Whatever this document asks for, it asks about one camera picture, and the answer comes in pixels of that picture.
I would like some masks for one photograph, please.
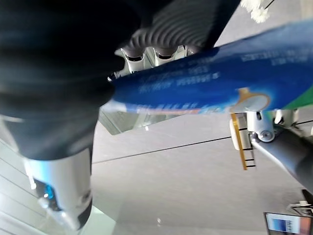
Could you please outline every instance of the screen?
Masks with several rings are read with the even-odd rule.
[[[311,235],[312,218],[265,213],[269,235]]]

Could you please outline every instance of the white wall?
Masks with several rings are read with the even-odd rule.
[[[3,143],[0,143],[0,212],[31,227],[38,227],[45,218],[45,211],[37,204],[37,198],[30,189],[21,157]],[[0,228],[14,227],[3,217],[0,217],[0,223]],[[10,232],[23,235],[14,229]]]

